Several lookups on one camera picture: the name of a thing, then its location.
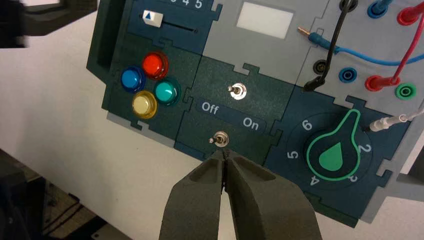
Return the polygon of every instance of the white surface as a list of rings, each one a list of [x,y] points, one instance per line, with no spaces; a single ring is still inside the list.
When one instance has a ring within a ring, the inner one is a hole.
[[[292,17],[293,13],[288,11],[244,2],[237,27],[284,39]]]
[[[159,12],[144,10],[143,12],[143,21],[145,24],[160,28],[162,25],[162,19],[164,15]]]
[[[200,162],[106,119],[105,85],[86,69],[95,19],[0,49],[0,148],[129,237],[155,240],[172,186]],[[231,240],[223,196],[219,239]],[[355,229],[317,219],[324,240],[424,239],[422,202],[390,197]]]

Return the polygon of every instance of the teal button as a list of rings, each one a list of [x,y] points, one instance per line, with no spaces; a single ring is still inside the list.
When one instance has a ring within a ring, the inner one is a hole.
[[[156,86],[154,94],[160,102],[168,104],[177,97],[177,90],[170,82],[162,81]]]

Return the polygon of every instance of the cable connector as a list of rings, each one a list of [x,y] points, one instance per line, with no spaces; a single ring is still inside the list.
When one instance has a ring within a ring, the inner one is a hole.
[[[318,46],[320,46],[322,48],[325,48],[327,50],[330,49],[331,42],[328,41],[327,39],[323,38],[323,36],[319,35],[318,33],[316,33],[316,32],[310,32],[310,31],[306,30],[303,27],[298,27],[297,28],[297,31],[299,33],[305,35],[307,37],[307,39],[309,41],[311,41],[312,43],[314,43],[314,44],[316,44],[316,45],[318,45]],[[335,46],[335,48],[334,48],[334,54],[337,54],[339,52],[338,49],[339,49],[339,47],[338,46]]]
[[[402,9],[397,15],[397,22],[403,26],[415,23],[420,15],[424,13],[424,1],[420,4]]]
[[[369,125],[369,129],[373,132],[378,132],[384,129],[388,129],[394,124],[405,123],[406,121],[408,121],[408,118],[405,114],[392,117],[383,117],[377,121],[372,122]]]

